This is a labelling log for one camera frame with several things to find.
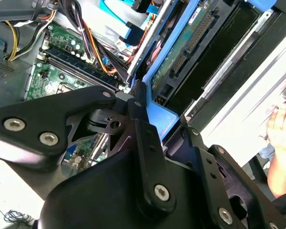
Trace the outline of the person's hand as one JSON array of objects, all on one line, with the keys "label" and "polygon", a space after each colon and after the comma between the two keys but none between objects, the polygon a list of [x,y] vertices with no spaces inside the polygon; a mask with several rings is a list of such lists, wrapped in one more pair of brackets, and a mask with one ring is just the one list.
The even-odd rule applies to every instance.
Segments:
[{"label": "person's hand", "polygon": [[268,186],[276,198],[286,194],[286,102],[276,107],[267,124],[267,135],[275,149],[268,171]]}]

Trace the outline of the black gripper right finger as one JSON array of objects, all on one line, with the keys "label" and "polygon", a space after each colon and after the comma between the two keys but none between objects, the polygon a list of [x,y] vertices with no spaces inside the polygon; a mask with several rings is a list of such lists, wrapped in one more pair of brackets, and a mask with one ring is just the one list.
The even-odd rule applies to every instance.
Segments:
[{"label": "black gripper right finger", "polygon": [[286,218],[219,145],[206,147],[181,117],[164,139],[171,160],[198,175],[208,229],[286,229]]}]

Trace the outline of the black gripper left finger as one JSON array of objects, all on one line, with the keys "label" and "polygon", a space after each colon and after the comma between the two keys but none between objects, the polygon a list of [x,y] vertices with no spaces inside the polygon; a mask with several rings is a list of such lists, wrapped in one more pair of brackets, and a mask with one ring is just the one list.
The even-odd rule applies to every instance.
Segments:
[{"label": "black gripper left finger", "polygon": [[134,169],[134,196],[145,214],[170,214],[176,197],[157,129],[147,115],[147,87],[136,81],[127,100],[103,86],[0,107],[0,159],[26,168],[49,171],[61,162],[68,147],[109,135],[102,168],[128,155]]}]

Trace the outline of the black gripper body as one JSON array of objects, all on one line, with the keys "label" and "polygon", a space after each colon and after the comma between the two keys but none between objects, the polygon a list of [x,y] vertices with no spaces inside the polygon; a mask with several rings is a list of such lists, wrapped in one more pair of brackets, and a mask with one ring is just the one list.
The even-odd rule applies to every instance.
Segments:
[{"label": "black gripper body", "polygon": [[163,217],[136,204],[133,157],[122,153],[60,183],[46,198],[40,229],[211,229],[212,221],[194,171],[166,160],[176,208]]}]

